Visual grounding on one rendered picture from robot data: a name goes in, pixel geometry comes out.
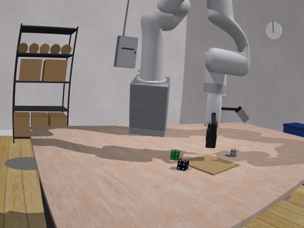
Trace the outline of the black die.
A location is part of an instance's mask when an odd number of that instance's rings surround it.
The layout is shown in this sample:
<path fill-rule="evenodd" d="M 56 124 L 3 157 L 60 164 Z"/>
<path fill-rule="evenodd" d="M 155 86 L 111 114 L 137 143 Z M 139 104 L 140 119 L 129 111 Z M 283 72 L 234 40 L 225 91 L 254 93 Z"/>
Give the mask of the black die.
<path fill-rule="evenodd" d="M 189 161 L 181 159 L 178 161 L 177 169 L 181 171 L 185 171 L 188 169 L 188 166 L 189 166 Z"/>

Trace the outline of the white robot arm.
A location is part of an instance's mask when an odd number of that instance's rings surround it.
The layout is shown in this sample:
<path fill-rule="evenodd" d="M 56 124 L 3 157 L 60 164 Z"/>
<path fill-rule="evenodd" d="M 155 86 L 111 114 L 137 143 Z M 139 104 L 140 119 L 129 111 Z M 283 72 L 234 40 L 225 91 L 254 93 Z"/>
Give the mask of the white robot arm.
<path fill-rule="evenodd" d="M 158 0 L 160 11 L 148 11 L 141 18 L 142 55 L 140 83 L 158 85 L 167 81 L 163 76 L 165 38 L 163 31 L 173 30 L 190 10 L 189 0 Z M 226 94 L 227 75 L 245 76 L 250 68 L 248 40 L 233 17 L 232 0 L 207 0 L 208 19 L 227 32 L 235 41 L 237 51 L 210 48 L 204 57 L 203 92 Z M 244 110 L 222 107 L 221 110 L 236 111 L 245 123 L 249 117 Z"/>

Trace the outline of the tan flat mat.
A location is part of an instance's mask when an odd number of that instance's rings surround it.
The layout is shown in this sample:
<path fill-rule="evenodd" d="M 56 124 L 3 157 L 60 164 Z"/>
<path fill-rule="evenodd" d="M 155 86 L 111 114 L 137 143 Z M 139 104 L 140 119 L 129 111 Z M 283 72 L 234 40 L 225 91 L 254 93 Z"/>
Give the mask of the tan flat mat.
<path fill-rule="evenodd" d="M 208 154 L 186 160 L 189 161 L 190 167 L 211 175 L 216 175 L 239 166 L 237 163 L 217 158 Z"/>

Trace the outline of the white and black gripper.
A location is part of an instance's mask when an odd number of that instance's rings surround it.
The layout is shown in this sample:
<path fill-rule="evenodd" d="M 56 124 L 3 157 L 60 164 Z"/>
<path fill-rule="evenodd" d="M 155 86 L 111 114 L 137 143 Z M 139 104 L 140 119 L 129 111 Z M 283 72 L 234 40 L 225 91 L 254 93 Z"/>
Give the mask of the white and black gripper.
<path fill-rule="evenodd" d="M 205 104 L 204 126 L 208 125 L 206 133 L 206 148 L 215 148 L 217 139 L 217 128 L 219 127 L 222 96 L 226 94 L 207 93 Z"/>

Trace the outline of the green die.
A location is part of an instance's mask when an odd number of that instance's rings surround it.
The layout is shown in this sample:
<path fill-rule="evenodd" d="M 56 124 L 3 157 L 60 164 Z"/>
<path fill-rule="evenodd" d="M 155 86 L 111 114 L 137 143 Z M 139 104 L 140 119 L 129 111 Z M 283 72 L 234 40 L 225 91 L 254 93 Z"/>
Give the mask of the green die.
<path fill-rule="evenodd" d="M 170 159 L 171 160 L 178 160 L 179 156 L 180 156 L 180 151 L 172 150 Z"/>

